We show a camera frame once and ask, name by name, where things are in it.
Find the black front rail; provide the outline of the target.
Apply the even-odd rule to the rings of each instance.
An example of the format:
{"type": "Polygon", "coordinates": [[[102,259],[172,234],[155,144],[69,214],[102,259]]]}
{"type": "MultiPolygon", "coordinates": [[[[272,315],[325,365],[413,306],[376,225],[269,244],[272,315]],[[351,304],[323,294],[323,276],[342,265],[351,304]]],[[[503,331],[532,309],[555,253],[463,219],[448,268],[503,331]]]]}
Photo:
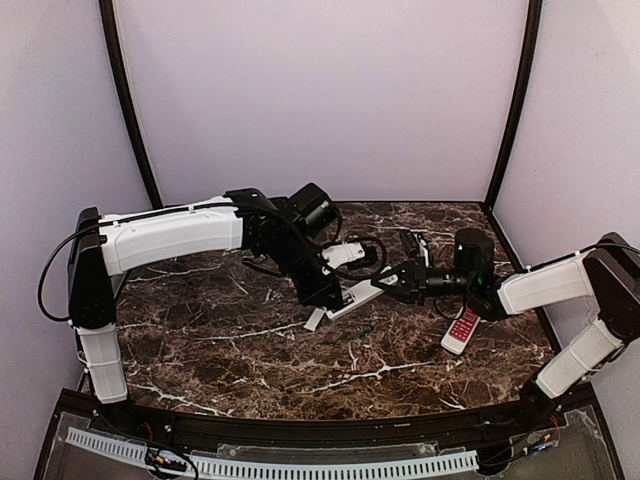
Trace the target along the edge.
{"type": "Polygon", "coordinates": [[[209,448],[218,444],[281,447],[354,447],[436,442],[440,446],[484,446],[519,433],[508,405],[454,413],[374,420],[252,420],[181,413],[135,405],[154,436],[209,448]]]}

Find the right black frame post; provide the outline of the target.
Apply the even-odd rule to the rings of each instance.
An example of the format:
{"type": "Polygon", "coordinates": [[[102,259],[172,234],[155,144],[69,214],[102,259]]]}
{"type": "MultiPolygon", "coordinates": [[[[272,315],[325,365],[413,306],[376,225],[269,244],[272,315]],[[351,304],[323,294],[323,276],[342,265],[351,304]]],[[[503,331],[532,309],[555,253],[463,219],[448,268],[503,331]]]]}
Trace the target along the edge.
{"type": "Polygon", "coordinates": [[[518,68],[514,81],[512,98],[505,122],[502,139],[500,142],[500,147],[498,150],[498,155],[484,199],[484,205],[490,211],[494,210],[499,198],[501,187],[503,185],[503,181],[507,172],[509,160],[511,158],[511,153],[515,144],[516,134],[520,124],[520,119],[524,108],[529,80],[535,58],[542,9],[542,0],[530,0],[528,2],[525,29],[519,56],[518,68]]]}

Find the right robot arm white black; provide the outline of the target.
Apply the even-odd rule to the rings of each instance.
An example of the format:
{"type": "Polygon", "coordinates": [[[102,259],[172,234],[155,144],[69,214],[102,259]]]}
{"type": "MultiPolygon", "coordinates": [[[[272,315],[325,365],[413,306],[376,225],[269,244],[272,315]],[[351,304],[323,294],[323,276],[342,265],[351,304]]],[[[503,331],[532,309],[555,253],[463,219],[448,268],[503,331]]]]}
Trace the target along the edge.
{"type": "Polygon", "coordinates": [[[639,338],[639,252],[615,232],[507,277],[496,275],[494,243],[481,230],[456,232],[450,269],[427,265],[412,234],[401,237],[410,259],[378,273],[371,283],[405,303],[460,295],[472,313],[500,321],[550,304],[595,298],[595,319],[520,389],[514,422],[521,429],[544,422],[574,384],[639,338]]]}

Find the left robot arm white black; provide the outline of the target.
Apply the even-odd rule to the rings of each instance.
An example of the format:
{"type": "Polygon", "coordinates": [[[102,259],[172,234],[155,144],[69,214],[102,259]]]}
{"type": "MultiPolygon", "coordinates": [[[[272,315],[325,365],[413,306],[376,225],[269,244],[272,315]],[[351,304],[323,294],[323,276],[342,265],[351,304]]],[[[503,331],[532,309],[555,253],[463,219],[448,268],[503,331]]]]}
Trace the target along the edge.
{"type": "Polygon", "coordinates": [[[68,313],[101,404],[120,403],[128,389],[116,334],[112,279],[151,263],[208,251],[249,250],[271,259],[289,278],[301,305],[339,308],[340,282],[314,238],[339,220],[337,207],[314,183],[290,197],[248,188],[203,202],[129,215],[87,208],[63,244],[68,313]]]}

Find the white battery cover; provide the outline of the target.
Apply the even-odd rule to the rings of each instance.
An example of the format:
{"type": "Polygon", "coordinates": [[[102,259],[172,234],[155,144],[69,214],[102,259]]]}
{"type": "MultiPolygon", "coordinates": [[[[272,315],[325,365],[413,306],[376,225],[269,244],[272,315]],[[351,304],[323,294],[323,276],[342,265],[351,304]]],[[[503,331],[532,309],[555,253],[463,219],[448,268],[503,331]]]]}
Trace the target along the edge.
{"type": "Polygon", "coordinates": [[[321,308],[316,308],[307,322],[304,324],[304,328],[308,331],[315,332],[321,323],[322,319],[325,316],[325,310],[321,308]]]}

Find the white air conditioner remote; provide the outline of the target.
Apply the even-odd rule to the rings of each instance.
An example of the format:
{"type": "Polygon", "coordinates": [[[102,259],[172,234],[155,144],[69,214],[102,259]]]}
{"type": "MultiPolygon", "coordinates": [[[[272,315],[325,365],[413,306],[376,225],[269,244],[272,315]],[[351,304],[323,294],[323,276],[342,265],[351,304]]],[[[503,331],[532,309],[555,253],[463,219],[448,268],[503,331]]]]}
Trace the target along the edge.
{"type": "Polygon", "coordinates": [[[384,289],[374,286],[370,280],[363,280],[343,291],[343,306],[337,310],[327,310],[326,316],[331,320],[337,320],[370,301],[381,296],[384,289]]]}

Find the left black frame post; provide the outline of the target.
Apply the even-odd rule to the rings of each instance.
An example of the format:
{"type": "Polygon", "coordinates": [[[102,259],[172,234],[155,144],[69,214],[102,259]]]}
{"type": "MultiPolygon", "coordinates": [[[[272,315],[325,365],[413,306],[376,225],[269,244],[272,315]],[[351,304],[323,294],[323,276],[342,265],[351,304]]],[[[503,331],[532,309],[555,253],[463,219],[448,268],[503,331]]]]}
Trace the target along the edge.
{"type": "Polygon", "coordinates": [[[99,0],[98,5],[112,78],[138,173],[151,207],[159,209],[163,207],[163,202],[152,171],[131,93],[118,31],[115,2],[99,0]]]}

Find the black frame post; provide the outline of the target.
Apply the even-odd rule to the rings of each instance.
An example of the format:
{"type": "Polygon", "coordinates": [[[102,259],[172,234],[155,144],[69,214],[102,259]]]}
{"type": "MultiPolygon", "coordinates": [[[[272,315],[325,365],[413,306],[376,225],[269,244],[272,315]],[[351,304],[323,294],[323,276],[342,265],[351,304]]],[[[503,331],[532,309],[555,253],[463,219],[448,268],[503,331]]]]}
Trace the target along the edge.
{"type": "Polygon", "coordinates": [[[542,0],[530,0],[528,2],[525,29],[519,56],[518,68],[514,81],[512,98],[505,122],[502,139],[500,142],[500,147],[498,150],[498,155],[484,199],[484,205],[490,211],[494,210],[499,198],[501,187],[503,185],[503,181],[507,172],[509,160],[511,158],[511,153],[515,144],[516,134],[520,124],[520,119],[524,108],[529,80],[535,58],[542,9],[542,0]]]}
{"type": "Polygon", "coordinates": [[[115,2],[99,0],[98,5],[112,78],[138,173],[151,207],[159,209],[163,207],[163,202],[152,171],[131,93],[118,31],[115,2]]]}

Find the red white remote control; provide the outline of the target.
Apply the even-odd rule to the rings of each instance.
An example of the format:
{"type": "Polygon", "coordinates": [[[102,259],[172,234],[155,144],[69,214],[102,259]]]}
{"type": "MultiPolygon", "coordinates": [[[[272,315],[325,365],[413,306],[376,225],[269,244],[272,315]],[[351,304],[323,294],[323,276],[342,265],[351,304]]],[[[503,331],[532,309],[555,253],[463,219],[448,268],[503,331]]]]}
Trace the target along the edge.
{"type": "Polygon", "coordinates": [[[441,346],[452,354],[462,354],[479,323],[480,317],[470,308],[466,308],[459,318],[452,321],[441,339],[441,346]]]}

